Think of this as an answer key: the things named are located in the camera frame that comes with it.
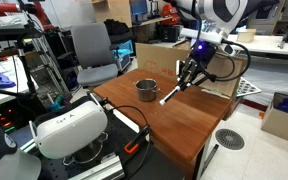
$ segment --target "floor drain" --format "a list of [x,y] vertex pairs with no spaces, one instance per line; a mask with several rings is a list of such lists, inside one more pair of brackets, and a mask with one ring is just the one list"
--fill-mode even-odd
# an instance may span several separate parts
[[229,129],[220,129],[215,134],[216,140],[224,147],[231,150],[240,150],[244,147],[243,138]]

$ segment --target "wooden tabletop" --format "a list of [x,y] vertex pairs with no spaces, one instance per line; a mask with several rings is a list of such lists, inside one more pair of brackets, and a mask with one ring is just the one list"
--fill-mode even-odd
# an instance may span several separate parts
[[[156,80],[160,88],[152,102],[137,99],[134,82],[146,78]],[[114,107],[131,105],[139,108],[151,125],[153,137],[179,157],[191,161],[228,111],[231,100],[190,87],[161,106],[159,101],[175,85],[175,81],[136,69],[95,88],[94,92],[102,98],[108,97]],[[119,111],[139,126],[145,125],[135,110],[121,108]]]

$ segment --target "office chair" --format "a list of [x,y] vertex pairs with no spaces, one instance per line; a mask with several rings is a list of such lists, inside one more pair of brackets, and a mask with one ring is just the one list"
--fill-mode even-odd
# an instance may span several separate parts
[[77,61],[83,68],[77,75],[77,82],[82,86],[95,87],[116,78],[118,69],[112,50],[117,50],[117,46],[111,45],[105,25],[73,26],[71,32]]

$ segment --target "computer monitor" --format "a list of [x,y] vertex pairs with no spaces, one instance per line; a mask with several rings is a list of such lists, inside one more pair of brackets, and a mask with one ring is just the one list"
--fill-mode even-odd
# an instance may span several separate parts
[[131,11],[133,16],[148,13],[146,0],[134,0],[131,4]]

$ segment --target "metal pot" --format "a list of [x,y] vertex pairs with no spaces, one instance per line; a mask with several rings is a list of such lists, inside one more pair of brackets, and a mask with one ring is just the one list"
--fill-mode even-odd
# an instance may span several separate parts
[[153,79],[144,79],[135,83],[137,89],[137,98],[143,102],[149,102],[156,99],[157,84]]

